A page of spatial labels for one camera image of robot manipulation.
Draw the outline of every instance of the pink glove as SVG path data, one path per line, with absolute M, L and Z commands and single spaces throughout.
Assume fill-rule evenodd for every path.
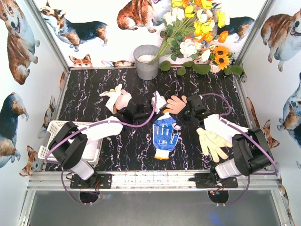
M 128 102 L 132 99 L 132 95 L 126 92 L 124 89 L 121 90 L 121 95 L 117 98 L 115 106 L 117 110 L 127 107 Z

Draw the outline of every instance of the glove cuff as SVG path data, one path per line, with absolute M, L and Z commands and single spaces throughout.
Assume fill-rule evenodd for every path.
M 156 149 L 155 159 L 167 160 L 169 158 L 169 151 Z

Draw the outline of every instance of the tabletop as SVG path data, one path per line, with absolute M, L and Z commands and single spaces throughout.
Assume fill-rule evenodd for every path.
M 144 81 L 135 68 L 106 68 L 71 70 L 67 90 L 63 97 L 59 120 L 101 121 L 111 116 L 105 107 L 108 97 L 99 94 L 114 89 L 118 84 L 131 93 L 136 103 L 144 103 L 158 91 L 166 99 L 172 95 L 187 97 L 195 94 L 216 93 L 225 97 L 231 106 L 227 120 L 247 127 L 243 108 L 232 77 L 219 73 L 196 74 L 192 69 L 184 76 L 176 75 L 177 68 L 159 72 L 157 78 Z M 227 112 L 226 104 L 219 97 L 206 96 L 203 103 L 216 113 Z M 103 139 L 97 171 L 115 170 L 202 170 L 214 166 L 211 156 L 204 156 L 194 126 L 181 128 L 179 140 L 168 160 L 155 159 L 156 149 L 152 142 L 152 124 L 142 128 L 126 128 L 117 136 Z M 232 158 L 231 149 L 224 149 Z M 61 170 L 54 164 L 47 164 L 46 171 Z

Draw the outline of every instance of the yellow glove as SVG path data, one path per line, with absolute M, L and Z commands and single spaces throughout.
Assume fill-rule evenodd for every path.
M 232 144 L 219 135 L 202 128 L 198 128 L 197 133 L 199 135 L 199 142 L 204 155 L 209 155 L 210 150 L 214 162 L 220 161 L 218 156 L 222 159 L 228 158 L 227 154 L 221 149 L 221 147 L 232 147 Z

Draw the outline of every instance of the sunflower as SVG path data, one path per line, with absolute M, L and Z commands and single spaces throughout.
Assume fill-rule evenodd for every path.
M 213 54 L 223 56 L 229 54 L 229 50 L 224 46 L 217 46 L 214 48 Z
M 215 55 L 215 62 L 224 70 L 230 64 L 230 59 L 226 55 Z

